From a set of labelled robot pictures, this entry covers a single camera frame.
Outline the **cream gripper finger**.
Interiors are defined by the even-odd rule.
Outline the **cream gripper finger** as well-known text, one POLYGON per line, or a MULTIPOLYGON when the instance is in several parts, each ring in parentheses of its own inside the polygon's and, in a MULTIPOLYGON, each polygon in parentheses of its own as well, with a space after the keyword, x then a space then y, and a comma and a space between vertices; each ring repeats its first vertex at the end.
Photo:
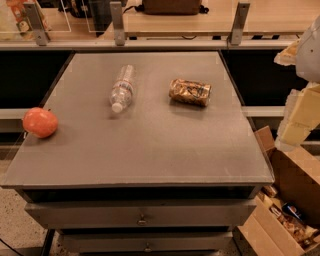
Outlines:
POLYGON ((295 65, 299 42, 300 40, 297 39, 284 50, 282 50, 280 53, 278 53, 274 58, 274 62, 283 66, 295 65))
POLYGON ((292 89, 287 97, 284 118, 280 122, 275 146, 292 151, 320 124, 320 84, 309 82, 301 91, 292 89))

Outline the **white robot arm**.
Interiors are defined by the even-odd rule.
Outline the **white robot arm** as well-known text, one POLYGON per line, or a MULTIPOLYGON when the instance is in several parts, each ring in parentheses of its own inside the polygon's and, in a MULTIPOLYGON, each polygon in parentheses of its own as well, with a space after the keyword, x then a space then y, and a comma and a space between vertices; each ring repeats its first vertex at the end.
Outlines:
POLYGON ((301 91, 291 90, 278 127, 276 148, 288 152, 300 146, 320 124, 320 17, 300 39, 278 53, 274 62, 294 65, 296 75, 308 82, 301 91))

